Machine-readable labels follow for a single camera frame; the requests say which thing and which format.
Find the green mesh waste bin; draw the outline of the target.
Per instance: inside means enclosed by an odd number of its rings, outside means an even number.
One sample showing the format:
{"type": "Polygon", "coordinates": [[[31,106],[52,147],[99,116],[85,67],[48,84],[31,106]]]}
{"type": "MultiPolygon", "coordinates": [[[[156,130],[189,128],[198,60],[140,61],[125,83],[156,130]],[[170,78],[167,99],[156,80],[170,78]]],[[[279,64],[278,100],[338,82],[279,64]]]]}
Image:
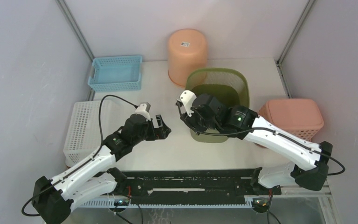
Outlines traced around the green mesh waste bin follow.
{"type": "Polygon", "coordinates": [[[240,72],[225,68],[198,69],[188,77],[186,90],[196,96],[212,95],[228,107],[222,131],[207,129],[205,133],[196,133],[190,129],[196,141],[222,143],[229,138],[244,140],[254,131],[254,122],[259,116],[248,107],[248,84],[240,72]]]}

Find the white plastic basket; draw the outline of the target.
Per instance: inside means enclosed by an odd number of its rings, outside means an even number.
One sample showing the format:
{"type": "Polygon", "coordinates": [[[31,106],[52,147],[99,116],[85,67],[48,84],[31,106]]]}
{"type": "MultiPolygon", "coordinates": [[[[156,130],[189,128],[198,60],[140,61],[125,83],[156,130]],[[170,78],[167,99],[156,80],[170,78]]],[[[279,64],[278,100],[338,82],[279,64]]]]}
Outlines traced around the white plastic basket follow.
{"type": "Polygon", "coordinates": [[[124,119],[120,116],[123,115],[126,103],[108,98],[103,101],[101,111],[99,106],[100,101],[74,104],[63,148],[67,167],[76,165],[100,146],[99,115],[101,115],[103,137],[107,137],[121,126],[120,122],[124,119]]]}

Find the blue plastic basket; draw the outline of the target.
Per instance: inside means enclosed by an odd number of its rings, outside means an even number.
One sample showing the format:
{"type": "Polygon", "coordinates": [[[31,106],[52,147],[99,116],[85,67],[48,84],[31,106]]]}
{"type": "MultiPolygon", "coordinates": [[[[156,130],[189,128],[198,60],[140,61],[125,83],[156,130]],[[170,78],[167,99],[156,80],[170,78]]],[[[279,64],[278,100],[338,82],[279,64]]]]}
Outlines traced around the blue plastic basket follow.
{"type": "Polygon", "coordinates": [[[94,75],[88,86],[95,92],[138,91],[141,89],[141,55],[94,58],[94,75]]]}

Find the orange round bin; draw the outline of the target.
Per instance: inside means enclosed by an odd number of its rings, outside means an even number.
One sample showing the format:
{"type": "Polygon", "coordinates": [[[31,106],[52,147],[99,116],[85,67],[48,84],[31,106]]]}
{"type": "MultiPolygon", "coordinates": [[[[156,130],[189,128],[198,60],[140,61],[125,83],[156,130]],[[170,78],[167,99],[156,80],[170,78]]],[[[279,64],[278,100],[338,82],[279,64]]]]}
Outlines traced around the orange round bin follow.
{"type": "Polygon", "coordinates": [[[205,35],[195,29],[180,29],[167,42],[168,77],[181,87],[190,74],[207,65],[208,44],[205,35]]]}

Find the pink plastic basket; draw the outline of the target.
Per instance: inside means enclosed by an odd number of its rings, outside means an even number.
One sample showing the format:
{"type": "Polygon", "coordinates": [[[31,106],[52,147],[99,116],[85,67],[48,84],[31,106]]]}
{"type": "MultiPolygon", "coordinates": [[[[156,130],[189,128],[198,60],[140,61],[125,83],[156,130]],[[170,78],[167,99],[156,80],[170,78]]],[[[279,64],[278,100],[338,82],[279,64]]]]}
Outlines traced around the pink plastic basket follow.
{"type": "Polygon", "coordinates": [[[307,98],[272,99],[258,113],[271,124],[307,141],[324,126],[316,102],[307,98]]]}

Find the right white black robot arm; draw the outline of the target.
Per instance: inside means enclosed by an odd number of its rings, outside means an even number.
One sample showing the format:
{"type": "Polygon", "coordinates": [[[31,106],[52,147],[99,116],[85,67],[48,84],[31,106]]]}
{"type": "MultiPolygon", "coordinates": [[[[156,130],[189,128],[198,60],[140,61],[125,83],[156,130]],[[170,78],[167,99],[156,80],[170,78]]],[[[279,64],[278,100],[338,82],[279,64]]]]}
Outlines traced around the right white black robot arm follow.
{"type": "Polygon", "coordinates": [[[209,94],[196,96],[192,91],[183,91],[176,106],[185,109],[179,114],[180,119],[196,134],[209,135],[208,129],[215,130],[211,136],[253,142],[289,159],[285,165],[257,168],[251,181],[256,194],[291,183],[319,191],[329,176],[328,161],[332,159],[333,145],[327,141],[302,140],[245,106],[228,107],[209,94]]]}

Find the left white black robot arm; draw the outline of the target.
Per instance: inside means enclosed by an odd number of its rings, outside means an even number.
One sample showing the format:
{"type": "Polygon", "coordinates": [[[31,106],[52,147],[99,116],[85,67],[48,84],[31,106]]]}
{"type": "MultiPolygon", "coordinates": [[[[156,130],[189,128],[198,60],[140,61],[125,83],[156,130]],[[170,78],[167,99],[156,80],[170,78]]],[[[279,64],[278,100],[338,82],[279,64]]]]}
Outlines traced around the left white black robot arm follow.
{"type": "Polygon", "coordinates": [[[50,179],[35,182],[32,206],[47,224],[60,224],[76,208],[102,194],[127,189],[126,176],[115,167],[142,141],[163,140],[171,129],[156,116],[158,127],[140,114],[132,114],[102,145],[75,166],[50,179]]]}

